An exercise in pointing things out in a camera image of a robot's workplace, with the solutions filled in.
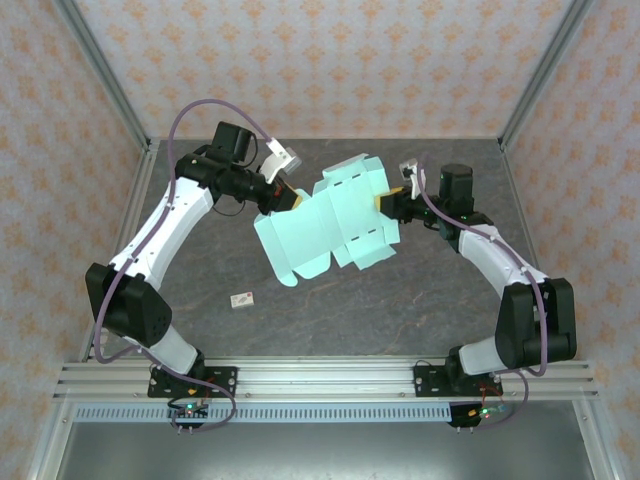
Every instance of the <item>black mounting bracket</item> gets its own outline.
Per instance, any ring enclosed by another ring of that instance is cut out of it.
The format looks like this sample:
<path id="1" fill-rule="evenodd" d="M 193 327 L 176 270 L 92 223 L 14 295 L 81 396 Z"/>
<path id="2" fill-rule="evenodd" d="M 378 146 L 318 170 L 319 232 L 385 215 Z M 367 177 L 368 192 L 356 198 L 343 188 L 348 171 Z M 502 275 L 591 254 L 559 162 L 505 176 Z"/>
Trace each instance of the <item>black mounting bracket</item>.
<path id="1" fill-rule="evenodd" d="M 416 365 L 413 367 L 413 386 L 416 397 L 478 397 L 482 396 L 482 385 L 495 388 L 502 393 L 502 386 L 489 374 L 464 376 L 452 381 L 444 365 Z M 496 393 L 487 389 L 487 397 Z"/>
<path id="2" fill-rule="evenodd" d="M 233 397 L 236 396 L 238 367 L 206 366 L 204 367 L 204 375 L 201 378 L 219 385 Z M 179 380 L 160 368 L 151 368 L 147 396 L 149 398 L 226 398 L 226 395 L 219 390 Z"/>
<path id="3" fill-rule="evenodd" d="M 476 412 L 482 408 L 480 402 L 464 405 L 451 405 L 451 421 L 447 422 L 453 428 L 473 428 L 480 425 L 482 416 Z"/>

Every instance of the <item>small box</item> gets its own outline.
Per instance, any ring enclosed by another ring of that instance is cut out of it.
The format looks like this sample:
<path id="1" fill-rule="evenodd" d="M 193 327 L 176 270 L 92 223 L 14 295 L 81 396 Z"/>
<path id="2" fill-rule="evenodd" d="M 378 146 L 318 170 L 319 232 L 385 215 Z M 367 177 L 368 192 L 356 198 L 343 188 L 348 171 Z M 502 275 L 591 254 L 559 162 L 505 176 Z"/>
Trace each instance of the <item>small box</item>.
<path id="1" fill-rule="evenodd" d="M 239 293 L 238 295 L 231 295 L 231 308 L 242 308 L 253 306 L 253 293 Z"/>

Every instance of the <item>gray stone surface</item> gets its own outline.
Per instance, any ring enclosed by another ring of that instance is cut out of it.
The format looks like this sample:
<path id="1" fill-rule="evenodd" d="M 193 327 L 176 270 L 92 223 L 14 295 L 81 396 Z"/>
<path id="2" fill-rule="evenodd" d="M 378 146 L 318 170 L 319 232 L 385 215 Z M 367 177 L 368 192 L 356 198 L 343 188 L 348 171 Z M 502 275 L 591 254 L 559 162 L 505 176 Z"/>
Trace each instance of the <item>gray stone surface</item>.
<path id="1" fill-rule="evenodd" d="M 176 142 L 176 156 L 204 142 Z M 366 152 L 379 156 L 392 187 L 397 165 L 428 150 L 427 190 L 437 192 L 448 162 L 474 169 L 476 209 L 529 260 L 524 230 L 493 140 L 291 140 L 303 165 L 288 178 L 311 192 L 323 168 Z M 258 161 L 266 157 L 261 145 Z M 142 221 L 167 185 L 166 142 L 161 144 Z M 237 211 L 224 198 L 217 208 Z M 253 229 L 258 211 L 247 204 L 233 218 L 211 212 L 174 258 L 161 294 L 178 331 L 208 356 L 218 355 L 443 355 L 450 347 L 493 334 L 499 298 L 475 267 L 421 223 L 400 226 L 397 254 L 360 271 L 331 269 L 287 288 L 276 279 Z M 251 291 L 255 306 L 232 310 L 230 295 Z M 110 339 L 108 351 L 115 348 Z"/>

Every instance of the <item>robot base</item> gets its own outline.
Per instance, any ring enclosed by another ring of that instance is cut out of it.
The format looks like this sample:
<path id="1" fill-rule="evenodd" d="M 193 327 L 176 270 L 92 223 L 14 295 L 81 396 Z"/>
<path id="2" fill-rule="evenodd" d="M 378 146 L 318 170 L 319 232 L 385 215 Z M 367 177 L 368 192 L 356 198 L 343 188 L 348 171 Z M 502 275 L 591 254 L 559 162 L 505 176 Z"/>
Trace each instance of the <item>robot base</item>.
<path id="1" fill-rule="evenodd" d="M 495 388 L 502 394 L 502 385 L 488 374 L 467 375 L 460 365 L 460 347 L 452 348 L 444 365 L 418 365 L 413 367 L 413 385 L 416 397 L 478 397 L 482 385 Z M 497 396 L 491 388 L 487 397 Z"/>
<path id="2" fill-rule="evenodd" d="M 236 396 L 236 385 L 238 384 L 237 367 L 204 367 L 204 374 L 201 379 L 219 385 L 233 397 Z M 149 398 L 227 398 L 219 390 L 178 380 L 159 368 L 151 369 L 151 380 L 149 381 L 147 396 Z"/>

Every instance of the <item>patterned wallpaper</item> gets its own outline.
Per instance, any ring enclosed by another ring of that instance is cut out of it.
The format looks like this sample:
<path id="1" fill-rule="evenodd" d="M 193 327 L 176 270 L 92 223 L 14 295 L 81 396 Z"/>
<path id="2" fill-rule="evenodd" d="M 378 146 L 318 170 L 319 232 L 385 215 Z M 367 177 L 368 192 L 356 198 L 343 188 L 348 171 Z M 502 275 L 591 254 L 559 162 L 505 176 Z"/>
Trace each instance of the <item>patterned wallpaper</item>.
<path id="1" fill-rule="evenodd" d="M 578 344 L 640 472 L 640 9 L 600 0 L 509 151 L 540 262 L 574 285 Z"/>
<path id="2" fill-rule="evenodd" d="M 214 96 L 285 138 L 497 137 L 570 3 L 79 0 L 148 135 Z"/>
<path id="3" fill-rule="evenodd" d="M 138 151 L 50 0 L 0 2 L 0 478 L 22 479 Z"/>

